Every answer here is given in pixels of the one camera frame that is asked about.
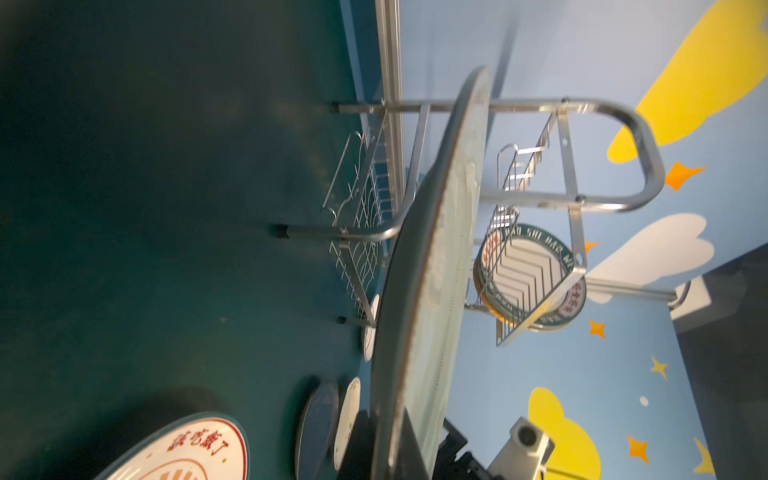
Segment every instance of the yellow cloud painting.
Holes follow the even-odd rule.
[[[554,442],[545,480],[600,479],[602,464],[598,449],[582,427],[565,418],[563,406],[554,393],[543,388],[531,393],[528,420],[546,432]]]
[[[699,20],[637,106],[659,146],[691,134],[752,91],[768,74],[767,0],[718,0]],[[622,164],[637,157],[623,128],[608,148]]]

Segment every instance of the metal handle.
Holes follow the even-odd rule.
[[[386,106],[378,104],[339,104],[339,113],[359,114],[377,113],[383,108],[388,112],[416,112],[423,101],[404,101]],[[431,101],[432,112],[448,112],[453,108],[451,101]],[[625,197],[602,197],[599,195],[583,194],[540,194],[535,192],[517,191],[485,191],[481,192],[480,201],[483,203],[519,205],[521,207],[554,208],[568,210],[580,207],[583,212],[616,213],[636,210],[654,199],[664,187],[664,164],[661,162],[659,148],[650,131],[648,123],[634,111],[633,108],[611,101],[594,99],[531,99],[531,100],[494,100],[488,108],[491,113],[598,113],[613,117],[626,125],[632,132],[635,146],[640,158],[640,165],[645,177],[643,190]]]
[[[509,111],[505,107],[518,111],[517,106],[507,102],[499,102],[501,111]],[[599,100],[566,100],[557,103],[542,102],[538,111],[557,111],[576,113],[599,113],[619,120],[632,133],[645,185],[643,190],[633,195],[623,197],[604,197],[599,195],[570,194],[540,194],[535,192],[502,191],[483,192],[482,202],[494,204],[512,204],[521,207],[553,208],[567,210],[569,207],[580,207],[583,212],[615,213],[636,210],[654,199],[664,187],[664,164],[661,162],[658,146],[648,123],[634,110],[609,101]]]

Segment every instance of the orange star painting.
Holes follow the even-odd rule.
[[[591,242],[584,242],[584,249],[589,253],[589,250],[592,250],[597,245],[600,245],[600,242],[597,243],[591,243]]]
[[[688,168],[683,164],[676,163],[672,170],[667,174],[667,181],[664,183],[672,187],[672,190],[678,191],[691,177],[705,171],[706,168]]]
[[[603,337],[603,340],[605,340],[605,323],[595,323],[592,320],[589,321],[589,324],[591,325],[591,328],[589,329],[590,335],[597,335]]]
[[[637,457],[647,465],[650,465],[648,456],[645,454],[645,449],[648,448],[648,442],[638,442],[629,435],[627,435],[627,440],[629,440],[629,456]]]

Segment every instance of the dish drying rack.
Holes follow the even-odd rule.
[[[346,219],[346,223],[355,228],[371,228],[380,225],[384,219],[392,216],[392,195],[389,191],[389,172],[386,159],[376,158],[376,148],[379,145],[378,137],[382,131],[372,137],[370,131],[360,133],[358,131],[349,134],[344,148],[336,165],[333,179],[328,186],[321,211],[329,211],[333,215],[332,226],[336,227],[339,219]],[[368,154],[373,161],[365,162]],[[331,193],[339,178],[344,160],[351,157],[354,162],[354,181],[346,185],[346,198],[334,209],[329,206]],[[386,245],[383,242],[350,242],[348,240],[331,240],[328,252],[335,258],[336,269],[341,279],[346,284],[346,292],[353,301],[357,318],[354,323],[362,323],[374,326],[375,315],[369,301],[375,292],[376,277],[379,269],[383,267],[380,259],[385,253]],[[339,317],[341,322],[347,318]]]
[[[348,196],[336,210],[328,207],[330,190],[323,202],[323,209],[333,214],[330,226],[282,225],[281,236],[311,240],[330,240],[330,253],[336,258],[336,265],[346,281],[347,291],[357,306],[359,318],[352,323],[363,326],[376,326],[376,318],[371,309],[371,299],[376,288],[376,271],[386,268],[379,261],[383,258],[384,244],[387,240],[396,241],[396,236],[406,218],[408,209],[415,196],[419,168],[422,162],[424,140],[429,117],[432,113],[449,113],[453,107],[451,101],[403,101],[381,104],[334,104],[337,114],[372,114],[378,119],[376,131],[372,134],[353,133],[347,138],[342,157],[336,167],[331,188],[339,174],[345,155],[350,145],[359,142],[355,179],[348,185]],[[561,100],[491,100],[491,114],[500,113],[549,113],[549,118],[534,147],[518,148],[516,144],[505,145],[496,157],[497,189],[483,191],[481,203],[495,204],[494,213],[486,230],[484,242],[494,232],[502,237],[509,235],[518,224],[520,207],[547,208],[568,212],[571,233],[571,252],[573,266],[566,274],[537,298],[535,305],[529,305],[515,315],[507,315],[505,321],[498,319],[496,343],[506,346],[521,332],[553,308],[556,302],[568,294],[587,272],[587,256],[584,244],[584,228],[581,216],[589,213],[621,213],[636,210],[653,200],[664,186],[664,166],[658,147],[645,120],[632,108],[610,101],[591,99]],[[418,113],[415,140],[411,155],[411,165],[406,182],[405,195],[400,208],[392,208],[395,203],[389,189],[389,176],[385,161],[374,161],[376,149],[382,136],[387,135],[385,125],[390,122],[388,115]],[[569,114],[604,114],[612,117],[633,134],[638,158],[644,175],[642,191],[625,197],[605,197],[584,195],[578,191],[571,133],[568,127]],[[527,192],[536,167],[541,162],[542,153],[550,147],[554,127],[558,129],[558,144],[563,164],[565,193]],[[506,175],[502,177],[502,155],[512,151],[512,160]],[[529,155],[527,161],[518,157]],[[478,302],[465,304],[468,310],[480,310],[490,313],[481,303],[482,294],[478,292]]]

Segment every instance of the metal shelf rack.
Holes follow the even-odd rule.
[[[314,240],[330,240],[331,253],[336,256],[336,263],[343,272],[343,278],[348,283],[350,295],[359,306],[360,319],[358,323],[376,326],[375,317],[371,311],[370,299],[373,292],[373,271],[376,262],[381,258],[382,242],[397,236],[402,222],[417,188],[419,167],[422,162],[426,127],[432,113],[451,111],[451,101],[400,101],[381,104],[335,104],[333,111],[337,114],[373,114],[378,118],[376,132],[370,138],[358,137],[361,147],[357,157],[358,167],[356,178],[349,185],[349,196],[343,204],[334,210],[334,221],[330,226],[296,225],[283,226],[283,234],[289,238],[306,238]],[[514,156],[504,179],[499,177],[500,188],[493,191],[483,191],[481,202],[496,205],[491,222],[488,226],[490,233],[493,228],[504,227],[509,231],[519,217],[519,207],[548,208],[565,210],[571,225],[571,249],[573,267],[549,292],[545,292],[535,306],[523,309],[523,314],[508,319],[497,332],[497,345],[505,346],[512,342],[522,331],[545,313],[556,307],[555,302],[561,300],[568,291],[579,282],[587,272],[587,257],[584,250],[584,228],[581,215],[592,213],[621,213],[640,208],[653,200],[664,186],[664,166],[650,128],[633,109],[609,101],[591,99],[562,100],[493,100],[489,111],[501,113],[549,113],[547,124],[532,148],[519,149],[516,145],[506,146],[497,156],[497,175],[501,171],[501,155],[506,150],[513,150]],[[395,195],[390,189],[379,185],[379,181],[392,175],[376,169],[374,153],[383,135],[388,132],[389,115],[419,114],[416,125],[415,141],[411,156],[411,166],[406,181],[405,193],[400,198],[399,208],[391,210],[391,216],[384,215],[382,203],[396,205]],[[569,114],[604,114],[619,120],[633,134],[639,161],[644,175],[642,191],[626,197],[603,197],[584,195],[578,191],[573,150],[571,148],[571,133],[568,127]],[[565,178],[565,193],[527,192],[530,179],[535,174],[536,167],[541,161],[541,153],[550,146],[551,132],[554,126],[558,130],[558,144],[561,150]],[[519,161],[521,155],[530,155],[527,161]],[[339,160],[339,166],[344,161],[344,155]],[[468,306],[472,310],[483,310],[476,304]]]

